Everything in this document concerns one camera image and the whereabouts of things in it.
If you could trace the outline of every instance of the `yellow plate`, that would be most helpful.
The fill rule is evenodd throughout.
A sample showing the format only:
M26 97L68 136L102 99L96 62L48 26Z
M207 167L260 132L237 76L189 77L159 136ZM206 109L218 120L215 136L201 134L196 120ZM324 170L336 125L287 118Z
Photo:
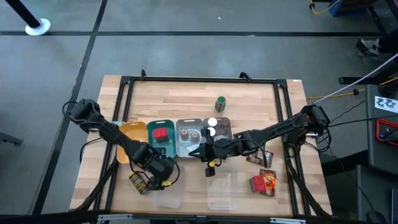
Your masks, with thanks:
M119 130L127 135L129 138L138 140L141 142L148 141L147 126L142 121L128 122L120 125ZM118 161L122 164L129 163L129 158L124 152L123 147L118 146Z

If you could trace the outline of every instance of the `wooden tabletop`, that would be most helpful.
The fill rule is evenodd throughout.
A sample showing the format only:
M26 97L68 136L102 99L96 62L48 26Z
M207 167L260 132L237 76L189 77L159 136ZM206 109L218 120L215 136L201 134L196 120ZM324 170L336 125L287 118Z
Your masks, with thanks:
M101 113L108 120L112 118L121 76L104 76L98 103ZM307 104L303 84L300 80L287 80L293 113L297 113ZM122 98L119 120L122 117L127 88ZM284 118L287 118L280 90ZM220 115L214 110L218 96L226 97L226 109ZM185 118L210 118L225 116L231 120L233 133L250 129L264 129L278 121L272 85L255 83L198 83L198 82L134 82L132 101L128 121L148 123L158 119L177 121ZM90 133L88 141L98 138L98 133ZM315 144L313 138L307 141ZM75 191L70 208L79 206L98 183L103 163L106 143L100 141L86 147L81 162ZM187 172L182 202L179 208L158 207L152 203L149 192L140 195L134 188L128 175L130 167L121 164L112 202L112 212L135 214L174 214L174 215L240 215L240 216L278 216L291 217L289 186L283 159L282 141L280 138L267 142L266 150L274 153L271 170L277 172L275 197L252 193L249 178L258 175L262 168L250 163L245 157L230 157L222 166L234 167L238 174L237 207L234 210L211 210L207 204L206 163L198 159L176 158L179 166ZM331 214L325 180L318 152L303 145L301 159L305 183L322 208ZM104 208L108 185L105 186L100 208ZM299 188L296 186L298 210L303 214Z

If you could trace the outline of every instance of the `gray concrete floor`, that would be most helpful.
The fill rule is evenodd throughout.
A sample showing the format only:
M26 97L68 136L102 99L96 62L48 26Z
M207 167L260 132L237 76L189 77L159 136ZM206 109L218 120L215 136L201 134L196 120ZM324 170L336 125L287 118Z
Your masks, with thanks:
M52 31L92 31L101 0L23 1ZM316 16L307 0L108 0L99 31L263 31L377 32L369 13ZM317 3L317 9L326 7ZM381 0L375 8L384 27L397 22ZM23 31L24 22L0 0L0 31ZM24 139L0 144L0 213L29 213L49 160L89 36L0 35L0 131ZM98 97L103 75L237 77L303 80L307 96L341 88L340 76L361 77L385 57L358 57L352 37L98 36L90 55L80 98ZM321 103L334 118L364 95ZM365 117L364 105L340 121ZM366 149L366 125L331 129L338 157ZM45 202L44 212L68 210L79 169L78 151L86 134L71 124ZM333 159L321 155L322 161Z

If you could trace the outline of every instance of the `green tray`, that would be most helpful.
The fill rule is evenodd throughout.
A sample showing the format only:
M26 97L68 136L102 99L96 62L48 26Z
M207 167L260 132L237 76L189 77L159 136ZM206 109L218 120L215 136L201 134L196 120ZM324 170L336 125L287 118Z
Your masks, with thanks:
M169 141L166 142L157 142L154 138L154 130L157 128L166 128L167 135L169 137ZM147 124L148 130L148 143L152 147L165 147L166 155L171 158L175 157L175 128L174 123L171 120L159 120L159 121L151 121Z

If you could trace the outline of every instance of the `green can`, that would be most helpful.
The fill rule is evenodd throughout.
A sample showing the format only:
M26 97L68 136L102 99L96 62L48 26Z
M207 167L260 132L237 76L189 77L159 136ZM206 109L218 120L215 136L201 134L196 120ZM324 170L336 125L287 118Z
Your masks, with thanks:
M217 112L222 112L225 110L226 99L223 96L219 96L216 101L215 109Z

